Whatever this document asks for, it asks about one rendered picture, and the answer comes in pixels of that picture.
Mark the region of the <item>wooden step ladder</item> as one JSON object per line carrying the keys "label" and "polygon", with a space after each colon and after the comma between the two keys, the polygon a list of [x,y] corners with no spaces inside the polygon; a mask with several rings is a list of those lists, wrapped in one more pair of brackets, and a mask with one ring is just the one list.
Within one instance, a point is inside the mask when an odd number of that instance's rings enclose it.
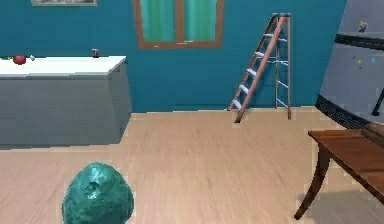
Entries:
{"label": "wooden step ladder", "polygon": [[275,65],[275,108],[285,107],[291,119],[290,32],[291,14],[273,13],[227,108],[237,110],[235,123],[242,120],[267,64]]}

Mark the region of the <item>brown framed window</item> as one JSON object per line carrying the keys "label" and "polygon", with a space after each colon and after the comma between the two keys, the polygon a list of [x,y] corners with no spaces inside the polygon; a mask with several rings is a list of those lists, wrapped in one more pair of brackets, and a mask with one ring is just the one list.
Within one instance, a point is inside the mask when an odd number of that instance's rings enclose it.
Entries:
{"label": "brown framed window", "polygon": [[224,0],[132,0],[139,49],[219,48]]}

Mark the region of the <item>teal garbage bag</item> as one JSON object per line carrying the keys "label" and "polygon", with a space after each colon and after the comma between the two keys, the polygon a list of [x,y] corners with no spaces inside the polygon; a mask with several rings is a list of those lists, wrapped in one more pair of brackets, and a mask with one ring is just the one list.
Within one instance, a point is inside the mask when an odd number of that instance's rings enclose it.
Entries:
{"label": "teal garbage bag", "polygon": [[125,224],[133,210],[133,193],[123,176],[100,162],[73,178],[61,206],[64,224]]}

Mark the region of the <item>grey counter with white top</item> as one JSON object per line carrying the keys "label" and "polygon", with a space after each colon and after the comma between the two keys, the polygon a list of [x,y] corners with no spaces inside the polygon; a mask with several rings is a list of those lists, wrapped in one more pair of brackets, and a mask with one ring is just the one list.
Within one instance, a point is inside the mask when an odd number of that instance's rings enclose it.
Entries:
{"label": "grey counter with white top", "polygon": [[0,149],[116,144],[131,113],[124,56],[0,59]]}

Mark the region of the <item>brown wooden table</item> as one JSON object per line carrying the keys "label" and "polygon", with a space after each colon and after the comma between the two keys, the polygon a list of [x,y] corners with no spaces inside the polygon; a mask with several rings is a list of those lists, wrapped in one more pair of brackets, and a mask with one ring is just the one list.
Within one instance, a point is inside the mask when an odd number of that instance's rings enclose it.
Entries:
{"label": "brown wooden table", "polygon": [[299,220],[321,189],[330,160],[335,161],[384,205],[384,147],[362,135],[362,129],[309,131],[318,145],[318,159],[311,185],[294,214]]}

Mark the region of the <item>grey fridge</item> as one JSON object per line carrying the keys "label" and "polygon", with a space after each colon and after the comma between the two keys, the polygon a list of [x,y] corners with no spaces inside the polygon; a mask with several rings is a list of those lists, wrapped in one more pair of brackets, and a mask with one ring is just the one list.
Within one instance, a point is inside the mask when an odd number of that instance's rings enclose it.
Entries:
{"label": "grey fridge", "polygon": [[384,0],[347,0],[316,108],[339,125],[384,123]]}

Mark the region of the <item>framed wall picture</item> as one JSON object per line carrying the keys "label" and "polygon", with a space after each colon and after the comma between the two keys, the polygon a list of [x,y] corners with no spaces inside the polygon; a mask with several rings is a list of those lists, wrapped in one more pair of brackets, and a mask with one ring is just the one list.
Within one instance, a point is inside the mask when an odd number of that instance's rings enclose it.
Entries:
{"label": "framed wall picture", "polygon": [[31,0],[31,4],[39,7],[94,7],[98,6],[98,0]]}

